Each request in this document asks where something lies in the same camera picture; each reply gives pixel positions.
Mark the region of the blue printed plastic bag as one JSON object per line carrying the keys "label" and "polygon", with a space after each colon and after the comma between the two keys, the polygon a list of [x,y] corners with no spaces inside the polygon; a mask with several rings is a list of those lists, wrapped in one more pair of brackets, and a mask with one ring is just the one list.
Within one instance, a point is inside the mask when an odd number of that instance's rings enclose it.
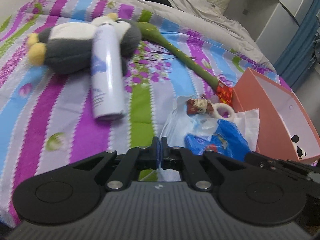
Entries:
{"label": "blue printed plastic bag", "polygon": [[203,155],[205,150],[212,150],[238,161],[244,161],[245,155],[251,152],[238,127],[233,122],[221,119],[217,121],[217,128],[211,135],[188,133],[184,144],[195,155]]}

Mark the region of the white tissue paper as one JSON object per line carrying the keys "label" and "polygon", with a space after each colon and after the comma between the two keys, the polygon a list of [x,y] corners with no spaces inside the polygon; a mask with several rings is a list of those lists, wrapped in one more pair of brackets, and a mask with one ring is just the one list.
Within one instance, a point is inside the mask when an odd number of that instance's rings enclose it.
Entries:
{"label": "white tissue paper", "polygon": [[235,114],[233,121],[238,130],[248,142],[251,151],[255,151],[258,143],[260,116],[259,109],[252,109],[250,111],[238,112]]}

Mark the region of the red foil snack packet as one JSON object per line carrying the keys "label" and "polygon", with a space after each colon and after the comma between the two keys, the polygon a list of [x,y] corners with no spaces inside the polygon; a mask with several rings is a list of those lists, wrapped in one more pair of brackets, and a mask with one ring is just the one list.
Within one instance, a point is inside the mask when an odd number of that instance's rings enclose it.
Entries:
{"label": "red foil snack packet", "polygon": [[233,106],[233,89],[224,83],[219,83],[216,89],[216,94],[221,103]]}

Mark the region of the white wardrobe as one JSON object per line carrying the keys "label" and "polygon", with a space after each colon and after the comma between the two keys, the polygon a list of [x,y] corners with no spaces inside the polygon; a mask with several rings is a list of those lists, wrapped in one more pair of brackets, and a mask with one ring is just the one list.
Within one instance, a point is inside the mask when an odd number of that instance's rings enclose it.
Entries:
{"label": "white wardrobe", "polygon": [[238,21],[263,54],[276,61],[293,39],[313,0],[231,0],[225,16]]}

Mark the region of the clear plastic zip bag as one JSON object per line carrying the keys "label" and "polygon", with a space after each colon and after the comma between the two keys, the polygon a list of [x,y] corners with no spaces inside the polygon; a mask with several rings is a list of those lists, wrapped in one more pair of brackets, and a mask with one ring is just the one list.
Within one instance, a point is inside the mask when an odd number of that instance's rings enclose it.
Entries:
{"label": "clear plastic zip bag", "polygon": [[185,136],[190,133],[200,136],[212,136],[217,129],[217,119],[208,114],[187,114],[187,101],[190,96],[179,96],[173,104],[160,137],[166,137],[169,147],[184,147]]}

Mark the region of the green plush massage stick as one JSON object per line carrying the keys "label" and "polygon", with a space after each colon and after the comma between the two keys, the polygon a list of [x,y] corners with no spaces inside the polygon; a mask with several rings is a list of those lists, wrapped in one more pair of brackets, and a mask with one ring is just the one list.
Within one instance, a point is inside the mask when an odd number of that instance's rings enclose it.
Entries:
{"label": "green plush massage stick", "polygon": [[180,61],[182,61],[189,69],[195,72],[199,77],[201,77],[208,85],[217,91],[219,81],[216,77],[212,76],[208,71],[203,69],[199,64],[197,64],[193,59],[187,56],[184,52],[179,50],[173,44],[171,44],[159,31],[159,29],[148,22],[136,22],[136,26],[140,29],[142,37],[148,41],[155,42],[163,46],[166,50],[170,51],[175,55]]}

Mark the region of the small panda plush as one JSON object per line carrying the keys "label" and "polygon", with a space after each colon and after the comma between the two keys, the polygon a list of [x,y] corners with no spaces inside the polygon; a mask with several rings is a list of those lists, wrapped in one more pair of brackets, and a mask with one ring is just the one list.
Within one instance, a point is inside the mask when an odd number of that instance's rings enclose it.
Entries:
{"label": "small panda plush", "polygon": [[298,142],[299,142],[299,136],[298,135],[294,135],[291,137],[291,141],[293,144],[293,147],[295,149],[296,154],[298,155],[299,159],[305,159],[307,156],[306,151],[301,148],[300,146],[298,146]]}

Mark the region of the grey white penguin plush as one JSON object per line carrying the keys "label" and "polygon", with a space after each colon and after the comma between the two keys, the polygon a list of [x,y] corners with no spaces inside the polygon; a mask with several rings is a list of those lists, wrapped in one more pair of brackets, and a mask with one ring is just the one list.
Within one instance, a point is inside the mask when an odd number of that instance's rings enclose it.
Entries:
{"label": "grey white penguin plush", "polygon": [[89,68],[93,37],[97,27],[110,24],[115,28],[120,45],[122,73],[127,74],[126,60],[142,40],[135,22],[111,12],[91,22],[67,22],[31,33],[27,39],[27,57],[33,66],[48,66],[59,75],[73,74]]}

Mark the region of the blue curtain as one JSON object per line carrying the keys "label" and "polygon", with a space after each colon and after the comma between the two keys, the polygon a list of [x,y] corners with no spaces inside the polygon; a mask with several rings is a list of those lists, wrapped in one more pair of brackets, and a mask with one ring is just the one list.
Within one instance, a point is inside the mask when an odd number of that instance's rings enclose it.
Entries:
{"label": "blue curtain", "polygon": [[319,0],[313,0],[293,39],[274,64],[278,75],[294,91],[305,81],[316,61],[314,46],[319,38],[318,29]]}

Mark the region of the pink cardboard box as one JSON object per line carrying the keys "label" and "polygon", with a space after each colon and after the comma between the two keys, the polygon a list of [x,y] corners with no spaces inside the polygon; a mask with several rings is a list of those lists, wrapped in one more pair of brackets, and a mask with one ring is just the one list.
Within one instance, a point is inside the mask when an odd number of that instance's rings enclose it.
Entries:
{"label": "pink cardboard box", "polygon": [[[296,95],[268,77],[248,68],[233,88],[237,112],[259,109],[260,128],[256,150],[273,159],[312,164],[319,159],[319,135]],[[299,159],[291,137],[307,156]]]}

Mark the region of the white spray can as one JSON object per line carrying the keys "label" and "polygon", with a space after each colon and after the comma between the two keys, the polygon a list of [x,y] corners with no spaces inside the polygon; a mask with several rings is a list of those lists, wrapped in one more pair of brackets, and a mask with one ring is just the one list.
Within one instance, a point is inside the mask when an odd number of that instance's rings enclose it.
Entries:
{"label": "white spray can", "polygon": [[97,27],[91,57],[92,108],[95,119],[113,120],[125,114],[125,93],[116,29]]}

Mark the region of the brown gold foil wrapper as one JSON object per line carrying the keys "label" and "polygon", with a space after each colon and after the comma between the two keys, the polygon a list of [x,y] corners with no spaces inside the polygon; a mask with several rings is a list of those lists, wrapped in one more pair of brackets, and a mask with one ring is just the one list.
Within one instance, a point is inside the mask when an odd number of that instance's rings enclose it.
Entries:
{"label": "brown gold foil wrapper", "polygon": [[214,113],[213,104],[206,98],[189,99],[188,101],[186,101],[186,106],[187,106],[188,115],[195,115],[195,114],[212,115]]}

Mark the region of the striped colourful bed sheet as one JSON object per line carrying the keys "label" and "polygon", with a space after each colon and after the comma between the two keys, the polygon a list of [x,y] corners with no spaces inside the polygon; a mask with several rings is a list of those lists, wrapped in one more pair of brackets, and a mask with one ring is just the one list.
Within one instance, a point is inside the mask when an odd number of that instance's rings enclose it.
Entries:
{"label": "striped colourful bed sheet", "polygon": [[137,0],[28,2],[1,26],[1,221],[8,226],[18,223],[11,198],[22,181],[104,150],[125,153],[148,145],[161,133],[177,97],[214,95],[167,50],[143,41],[129,59],[124,79],[127,116],[99,122],[92,114],[88,72],[59,76],[29,64],[26,41],[31,33],[111,12],[155,25],[171,44],[229,87],[247,68],[285,85],[248,32],[217,10],[207,22]]}

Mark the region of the grey duvet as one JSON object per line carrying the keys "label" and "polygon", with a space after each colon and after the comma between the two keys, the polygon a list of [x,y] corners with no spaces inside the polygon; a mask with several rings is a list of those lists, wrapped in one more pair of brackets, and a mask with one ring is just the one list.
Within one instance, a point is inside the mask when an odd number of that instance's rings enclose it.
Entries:
{"label": "grey duvet", "polygon": [[198,31],[205,37],[228,46],[275,71],[274,66],[260,51],[249,32],[239,22],[225,17],[216,5],[206,0],[169,0],[171,7],[144,0],[108,1],[148,10],[182,27]]}

